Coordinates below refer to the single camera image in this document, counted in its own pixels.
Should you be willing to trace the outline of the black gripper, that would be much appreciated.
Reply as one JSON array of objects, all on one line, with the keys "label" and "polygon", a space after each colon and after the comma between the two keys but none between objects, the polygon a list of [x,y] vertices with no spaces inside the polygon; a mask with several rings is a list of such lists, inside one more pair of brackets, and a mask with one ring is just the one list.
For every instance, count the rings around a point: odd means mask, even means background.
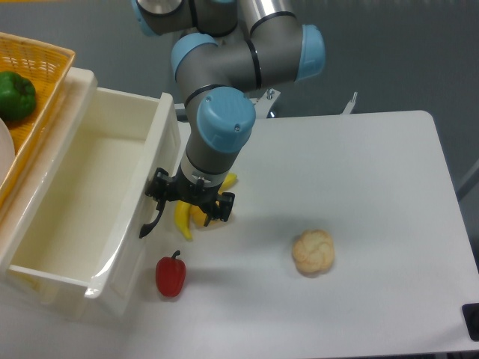
[{"label": "black gripper", "polygon": [[[222,183],[212,185],[205,177],[190,180],[179,169],[174,177],[170,177],[163,168],[157,168],[153,179],[147,185],[145,194],[156,202],[156,210],[162,212],[166,202],[181,200],[195,206],[207,206],[214,201]],[[213,214],[205,213],[204,226],[208,227]]]}]

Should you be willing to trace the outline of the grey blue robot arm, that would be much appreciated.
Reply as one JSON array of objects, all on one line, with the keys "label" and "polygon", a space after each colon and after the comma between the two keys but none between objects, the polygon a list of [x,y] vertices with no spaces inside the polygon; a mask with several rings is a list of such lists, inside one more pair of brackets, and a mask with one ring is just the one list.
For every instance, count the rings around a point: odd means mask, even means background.
[{"label": "grey blue robot arm", "polygon": [[191,130],[176,174],[158,169],[146,194],[158,212],[181,200],[208,221],[226,221],[235,196],[219,189],[255,122],[248,92],[318,75],[323,36],[300,23],[288,1],[134,1],[132,8],[146,35],[183,32],[171,67]]}]

